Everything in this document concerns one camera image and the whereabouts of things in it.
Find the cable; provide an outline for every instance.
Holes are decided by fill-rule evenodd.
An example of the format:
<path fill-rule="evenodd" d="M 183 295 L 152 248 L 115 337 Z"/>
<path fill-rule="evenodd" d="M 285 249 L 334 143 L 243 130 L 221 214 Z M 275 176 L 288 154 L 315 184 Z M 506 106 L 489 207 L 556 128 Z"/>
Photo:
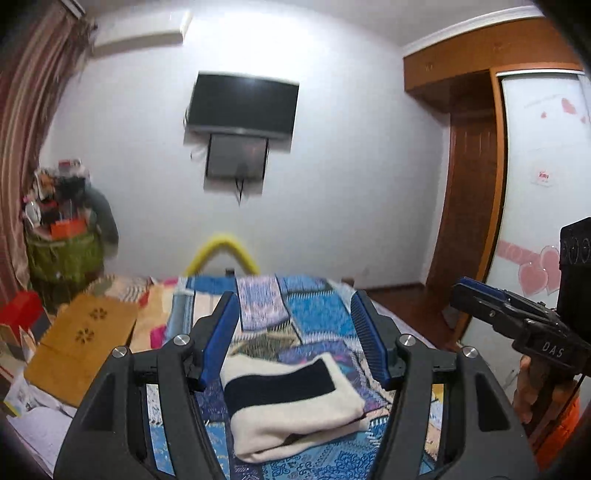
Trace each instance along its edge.
<path fill-rule="evenodd" d="M 236 190 L 238 191 L 238 205 L 242 203 L 242 192 L 244 191 L 244 179 L 242 183 L 238 185 L 238 179 L 236 179 Z"/>
<path fill-rule="evenodd" d="M 554 431 L 556 426 L 560 425 L 560 423 L 562 422 L 562 416 L 564 415 L 564 412 L 566 412 L 567 408 L 570 406 L 571 402 L 573 401 L 575 395 L 579 391 L 579 388 L 581 387 L 581 383 L 583 383 L 584 378 L 585 378 L 585 376 L 581 375 L 581 378 L 579 378 L 579 381 L 577 382 L 577 386 L 574 388 L 573 392 L 570 394 L 569 400 L 567 401 L 567 403 L 564 404 L 564 407 L 562 407 L 562 410 L 560 410 L 560 413 L 558 414 L 558 416 L 554 420 L 549 422 L 548 425 L 546 425 L 546 428 L 544 429 L 543 437 L 541 438 L 541 440 L 538 440 L 538 442 L 537 442 L 538 447 L 535 449 L 534 454 L 538 453 L 539 449 L 542 447 L 544 442 L 548 439 L 550 434 Z"/>

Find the folded towel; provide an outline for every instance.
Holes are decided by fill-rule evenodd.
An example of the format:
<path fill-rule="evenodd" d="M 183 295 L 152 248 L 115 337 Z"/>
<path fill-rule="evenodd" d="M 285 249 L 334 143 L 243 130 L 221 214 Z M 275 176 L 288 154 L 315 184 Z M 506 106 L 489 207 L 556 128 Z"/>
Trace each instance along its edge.
<path fill-rule="evenodd" d="M 287 458 L 369 426 L 363 399 L 329 353 L 302 365 L 229 356 L 220 377 L 244 462 Z"/>

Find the sliding door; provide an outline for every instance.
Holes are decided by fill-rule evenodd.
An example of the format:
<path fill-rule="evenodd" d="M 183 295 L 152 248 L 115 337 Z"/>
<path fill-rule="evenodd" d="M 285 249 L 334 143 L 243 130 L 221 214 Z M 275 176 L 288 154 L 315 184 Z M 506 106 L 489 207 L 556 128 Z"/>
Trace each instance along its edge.
<path fill-rule="evenodd" d="M 576 74 L 503 77 L 507 168 L 501 228 L 487 283 L 556 307 L 560 229 L 591 216 L 588 80 Z M 463 343 L 475 346 L 512 396 L 520 354 L 476 319 Z"/>

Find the camera lens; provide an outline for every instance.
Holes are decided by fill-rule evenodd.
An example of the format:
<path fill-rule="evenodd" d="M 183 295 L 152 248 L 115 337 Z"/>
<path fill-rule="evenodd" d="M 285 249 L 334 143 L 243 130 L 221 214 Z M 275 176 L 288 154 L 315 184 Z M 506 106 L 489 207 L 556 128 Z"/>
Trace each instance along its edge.
<path fill-rule="evenodd" d="M 583 240 L 583 243 L 581 244 L 581 260 L 583 261 L 583 263 L 587 263 L 587 260 L 589 260 L 589 239 L 588 238 Z"/>
<path fill-rule="evenodd" d="M 573 237 L 569 243 L 569 260 L 574 265 L 579 259 L 579 240 Z"/>
<path fill-rule="evenodd" d="M 560 243 L 560 263 L 563 265 L 569 263 L 569 245 L 566 240 Z"/>

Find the heart decal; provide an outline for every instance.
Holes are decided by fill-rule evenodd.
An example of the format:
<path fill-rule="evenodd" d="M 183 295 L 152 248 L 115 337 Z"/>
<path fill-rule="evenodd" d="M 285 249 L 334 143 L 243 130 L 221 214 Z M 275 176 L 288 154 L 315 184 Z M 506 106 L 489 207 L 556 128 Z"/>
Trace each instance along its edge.
<path fill-rule="evenodd" d="M 548 274 L 546 292 L 550 295 L 560 288 L 560 252 L 556 247 L 544 247 L 540 253 L 540 263 Z"/>
<path fill-rule="evenodd" d="M 540 293 L 548 284 L 548 273 L 537 262 L 520 265 L 517 275 L 526 297 Z"/>

